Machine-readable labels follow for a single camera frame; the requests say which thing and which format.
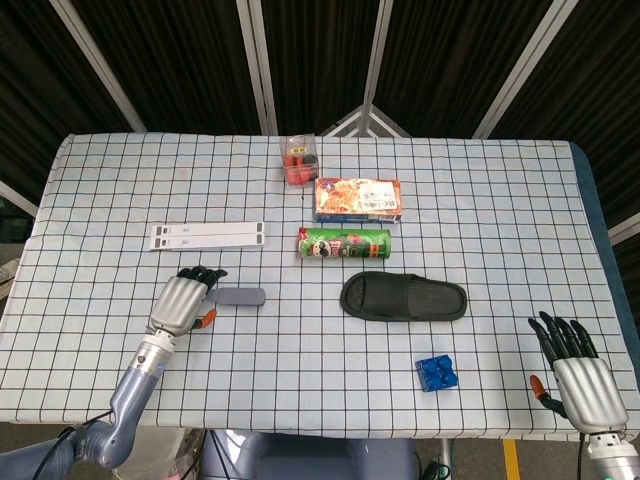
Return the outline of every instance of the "orange tip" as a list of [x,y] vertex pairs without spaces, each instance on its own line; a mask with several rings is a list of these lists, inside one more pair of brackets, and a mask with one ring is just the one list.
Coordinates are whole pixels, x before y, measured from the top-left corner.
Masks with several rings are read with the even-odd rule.
[[542,385],[542,382],[535,375],[531,375],[529,377],[529,383],[531,384],[531,390],[533,390],[533,395],[538,400],[540,400],[540,397],[542,397],[547,393],[544,389],[544,386]]
[[218,314],[218,312],[214,308],[209,310],[202,317],[202,321],[200,322],[200,328],[207,328],[209,325],[211,325],[213,323],[213,321],[216,319],[216,315],[217,314]]

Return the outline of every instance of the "robotic arm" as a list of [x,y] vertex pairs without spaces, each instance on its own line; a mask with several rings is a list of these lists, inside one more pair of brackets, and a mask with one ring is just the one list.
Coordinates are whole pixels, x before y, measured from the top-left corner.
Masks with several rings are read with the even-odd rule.
[[598,358],[586,329],[577,321],[571,325],[560,317],[540,312],[547,329],[535,319],[540,346],[554,372],[562,401],[545,391],[540,379],[530,379],[534,395],[582,434],[589,436],[589,460],[602,480],[640,480],[640,457],[624,440],[629,415],[622,403],[613,375]]
[[203,320],[196,320],[196,315],[207,292],[226,274],[195,267],[169,279],[153,307],[147,334],[111,397],[113,425],[90,421],[65,431],[57,440],[0,455],[0,477],[63,479],[76,461],[108,470],[122,465],[133,448],[142,412],[171,359],[175,339],[213,321],[213,315]]

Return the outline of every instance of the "yellow floor line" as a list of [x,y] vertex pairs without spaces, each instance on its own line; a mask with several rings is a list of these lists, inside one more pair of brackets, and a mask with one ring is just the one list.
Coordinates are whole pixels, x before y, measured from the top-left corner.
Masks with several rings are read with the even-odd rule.
[[503,440],[502,446],[504,448],[504,466],[507,470],[507,480],[520,480],[516,441],[510,439]]

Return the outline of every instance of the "clear plastic container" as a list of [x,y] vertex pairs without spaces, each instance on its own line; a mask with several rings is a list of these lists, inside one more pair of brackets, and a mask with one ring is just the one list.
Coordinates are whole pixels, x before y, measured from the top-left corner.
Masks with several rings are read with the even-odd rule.
[[305,186],[318,178],[320,164],[313,134],[280,138],[282,168],[289,185]]

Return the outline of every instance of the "cable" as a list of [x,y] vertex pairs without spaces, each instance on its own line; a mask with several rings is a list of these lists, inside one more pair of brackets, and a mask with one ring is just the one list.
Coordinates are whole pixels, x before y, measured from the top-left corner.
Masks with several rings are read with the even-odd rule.
[[187,468],[187,471],[182,474],[182,476],[180,477],[180,480],[186,480],[186,478],[191,473],[191,470],[196,468],[196,465],[200,461],[200,457],[202,457],[202,451],[204,450],[204,441],[206,439],[207,439],[207,436],[205,434],[204,438],[202,439],[202,445],[200,445],[200,449],[198,450],[198,452],[193,457],[193,463],[189,466],[189,468]]
[[418,460],[418,480],[420,480],[420,476],[422,475],[422,460],[420,460],[420,455],[418,455],[418,452],[416,452],[415,450],[413,451],[413,454]]
[[584,433],[580,432],[580,445],[578,446],[578,480],[582,478],[582,450],[584,449]]
[[[93,425],[94,423],[96,423],[98,420],[100,420],[103,417],[106,417],[107,415],[111,415],[113,412],[111,410],[104,412],[96,417],[93,417],[89,420],[87,420],[86,422],[84,422],[82,424],[82,426],[87,427],[89,425]],[[47,454],[44,456],[44,458],[42,459],[42,461],[40,462],[40,465],[38,465],[38,468],[36,469],[36,473],[33,474],[33,478],[31,480],[37,480],[38,478],[40,478],[40,474],[42,473],[42,470],[44,470],[44,466],[47,464],[47,462],[49,461],[49,459],[53,456],[53,454],[55,453],[56,449],[60,446],[60,444],[62,444],[62,442],[64,442],[69,435],[71,435],[73,432],[75,431],[75,429],[73,427],[66,427],[65,429],[63,429],[59,434],[58,434],[58,440],[56,440],[56,443],[54,443],[51,448],[49,449],[49,451],[47,452]]]
[[216,447],[216,452],[218,452],[218,458],[220,459],[220,464],[222,465],[222,469],[224,470],[224,476],[227,478],[227,480],[231,480],[231,477],[229,476],[229,472],[227,471],[227,466],[224,464],[224,459],[222,458],[220,447],[218,447],[218,442],[216,441],[216,434],[213,433],[213,430],[209,430],[209,435],[211,435],[213,446]]

